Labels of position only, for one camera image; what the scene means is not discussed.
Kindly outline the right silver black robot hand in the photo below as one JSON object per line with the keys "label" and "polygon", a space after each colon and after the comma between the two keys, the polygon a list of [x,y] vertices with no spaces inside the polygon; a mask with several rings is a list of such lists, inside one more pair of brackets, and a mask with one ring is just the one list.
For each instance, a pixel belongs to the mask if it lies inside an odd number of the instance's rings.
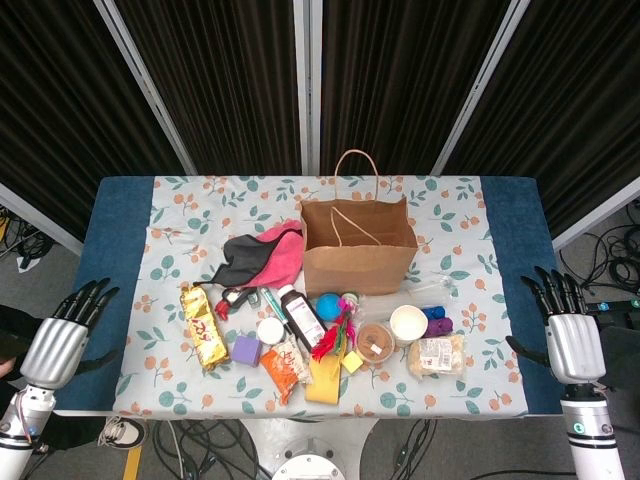
{"label": "right silver black robot hand", "polygon": [[538,281],[523,276],[531,290],[544,326],[546,351],[531,350],[515,336],[505,338],[511,349],[551,370],[563,385],[584,385],[606,373],[598,322],[589,314],[582,288],[569,274],[534,267]]}

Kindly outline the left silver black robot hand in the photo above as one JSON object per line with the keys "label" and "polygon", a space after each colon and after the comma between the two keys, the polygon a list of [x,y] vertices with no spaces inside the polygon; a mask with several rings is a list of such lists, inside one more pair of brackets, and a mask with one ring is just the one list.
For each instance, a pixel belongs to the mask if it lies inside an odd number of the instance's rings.
{"label": "left silver black robot hand", "polygon": [[119,292],[109,284],[108,277],[87,282],[42,321],[20,368],[29,385],[56,391],[75,375],[97,370],[118,356],[112,349],[96,359],[83,358],[104,309]]}

